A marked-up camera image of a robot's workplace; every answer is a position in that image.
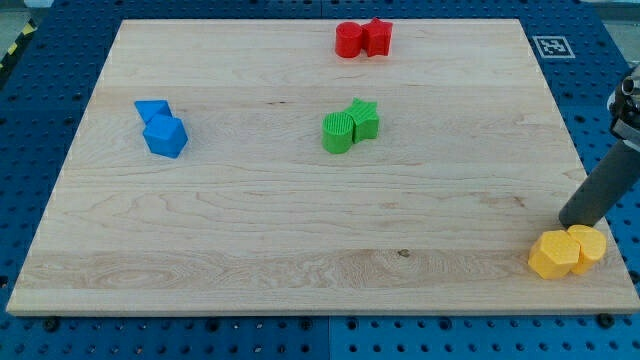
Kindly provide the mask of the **robot arm end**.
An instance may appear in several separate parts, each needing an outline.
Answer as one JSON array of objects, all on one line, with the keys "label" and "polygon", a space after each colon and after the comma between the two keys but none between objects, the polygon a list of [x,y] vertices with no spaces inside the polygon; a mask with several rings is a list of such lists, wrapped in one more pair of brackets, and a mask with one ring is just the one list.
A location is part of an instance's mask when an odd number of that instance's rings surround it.
[{"label": "robot arm end", "polygon": [[624,145],[639,151],[639,65],[632,67],[607,100],[612,116],[610,132]]}]

